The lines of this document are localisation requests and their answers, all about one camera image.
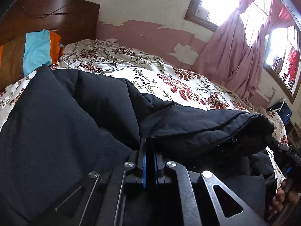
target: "cable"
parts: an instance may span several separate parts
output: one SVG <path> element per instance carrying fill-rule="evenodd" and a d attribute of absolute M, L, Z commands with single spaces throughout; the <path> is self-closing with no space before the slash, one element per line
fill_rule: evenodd
<path fill-rule="evenodd" d="M 29 16 L 28 13 L 27 13 L 27 11 L 26 11 L 26 9 L 25 9 L 25 7 L 24 7 L 23 5 L 21 5 L 21 6 L 22 6 L 22 8 L 24 9 L 24 11 L 25 11 L 24 14 L 25 14 L 27 17 L 29 17 L 29 18 L 36 18 L 36 19 L 44 19 L 44 18 L 48 17 L 49 15 L 52 15 L 52 14 L 55 13 L 56 11 L 62 9 L 63 7 L 66 7 L 66 6 L 70 5 L 70 4 L 73 3 L 74 1 L 75 1 L 75 0 L 72 0 L 70 3 L 66 4 L 65 6 L 62 6 L 62 7 L 60 7 L 59 9 L 56 9 L 56 10 L 53 11 L 52 13 L 48 13 L 48 14 L 46 14 L 46 16 L 43 16 L 43 17 Z"/>

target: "light blue fabric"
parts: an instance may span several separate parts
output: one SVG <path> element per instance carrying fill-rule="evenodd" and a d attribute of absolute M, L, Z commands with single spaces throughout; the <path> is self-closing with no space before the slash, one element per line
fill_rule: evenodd
<path fill-rule="evenodd" d="M 50 66 L 50 31 L 42 30 L 26 34 L 26 42 L 23 57 L 24 76 L 33 72 L 42 64 Z"/>

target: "wooden headboard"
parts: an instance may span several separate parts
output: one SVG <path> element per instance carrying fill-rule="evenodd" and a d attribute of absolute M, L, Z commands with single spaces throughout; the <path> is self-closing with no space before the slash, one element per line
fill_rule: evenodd
<path fill-rule="evenodd" d="M 59 34 L 64 45 L 95 39 L 99 7 L 84 0 L 18 0 L 0 23 L 0 45 L 43 29 Z"/>

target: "metal screw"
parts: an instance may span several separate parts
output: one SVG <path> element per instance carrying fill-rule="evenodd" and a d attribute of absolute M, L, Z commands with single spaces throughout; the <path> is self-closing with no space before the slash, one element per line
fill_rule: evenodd
<path fill-rule="evenodd" d="M 202 175 L 205 178 L 211 178 L 212 177 L 212 172 L 211 171 L 203 171 Z"/>
<path fill-rule="evenodd" d="M 175 167 L 175 166 L 177 165 L 177 163 L 175 163 L 174 161 L 168 161 L 168 162 L 166 163 L 166 165 L 167 165 L 168 167 Z"/>
<path fill-rule="evenodd" d="M 124 166 L 127 167 L 127 168 L 130 168 L 130 167 L 134 166 L 134 163 L 131 162 L 131 161 L 127 161 L 127 162 L 124 163 Z"/>
<path fill-rule="evenodd" d="M 98 172 L 89 172 L 89 178 L 96 178 L 98 176 Z"/>

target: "peeling wallpaper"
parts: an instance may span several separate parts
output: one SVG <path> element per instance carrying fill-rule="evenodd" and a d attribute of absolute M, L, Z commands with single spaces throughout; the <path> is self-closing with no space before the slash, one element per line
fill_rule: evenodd
<path fill-rule="evenodd" d="M 100 4 L 97 38 L 158 55 L 177 67 L 190 69 L 213 31 L 184 20 L 190 0 L 88 0 Z M 267 107 L 286 95 L 263 70 L 251 102 Z M 301 93 L 287 101 L 292 122 L 301 125 Z"/>

